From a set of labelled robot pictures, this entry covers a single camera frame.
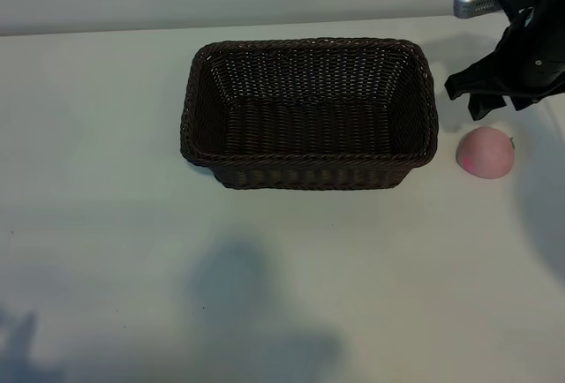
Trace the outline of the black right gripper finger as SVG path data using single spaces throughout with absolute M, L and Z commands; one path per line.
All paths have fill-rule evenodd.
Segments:
M 508 96 L 498 72 L 488 64 L 473 64 L 467 69 L 450 75 L 445 82 L 450 100 L 463 94 Z
M 506 107 L 502 95 L 498 94 L 471 94 L 468 110 L 473 121 L 485 118 L 490 112 Z

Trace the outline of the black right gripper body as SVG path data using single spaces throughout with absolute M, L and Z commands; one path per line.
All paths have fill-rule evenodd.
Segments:
M 510 15 L 508 21 L 495 49 L 495 70 L 504 91 L 495 96 L 494 107 L 505 107 L 505 96 L 521 110 L 562 93 L 564 7 L 531 7 Z

